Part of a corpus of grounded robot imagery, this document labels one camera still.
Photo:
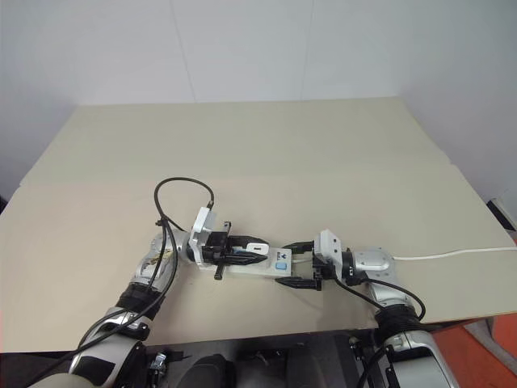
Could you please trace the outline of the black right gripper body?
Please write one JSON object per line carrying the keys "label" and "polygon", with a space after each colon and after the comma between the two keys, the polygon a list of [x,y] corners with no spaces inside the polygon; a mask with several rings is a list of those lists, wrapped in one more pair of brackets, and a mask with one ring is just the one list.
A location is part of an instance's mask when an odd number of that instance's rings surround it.
{"label": "black right gripper body", "polygon": [[343,278],[343,252],[336,257],[323,257],[315,251],[312,253],[313,279],[310,289],[321,291],[324,280],[341,280]]}

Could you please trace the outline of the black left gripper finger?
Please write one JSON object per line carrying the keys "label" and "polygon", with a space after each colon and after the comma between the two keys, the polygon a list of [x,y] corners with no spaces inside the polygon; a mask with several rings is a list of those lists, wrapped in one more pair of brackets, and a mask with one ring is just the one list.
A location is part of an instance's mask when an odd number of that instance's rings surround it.
{"label": "black left gripper finger", "polygon": [[265,255],[256,252],[236,251],[228,254],[228,265],[250,265],[264,260]]}
{"label": "black left gripper finger", "polygon": [[263,244],[263,240],[249,235],[229,235],[227,238],[229,247],[247,248],[250,243]]}

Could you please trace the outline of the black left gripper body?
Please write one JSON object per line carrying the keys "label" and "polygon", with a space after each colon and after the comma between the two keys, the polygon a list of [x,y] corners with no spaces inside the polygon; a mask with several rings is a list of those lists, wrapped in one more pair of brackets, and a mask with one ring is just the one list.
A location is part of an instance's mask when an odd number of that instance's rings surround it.
{"label": "black left gripper body", "polygon": [[215,280],[222,280],[225,267],[229,265],[227,256],[230,254],[228,239],[231,226],[232,223],[226,221],[222,231],[213,231],[201,250],[204,264],[216,268]]}

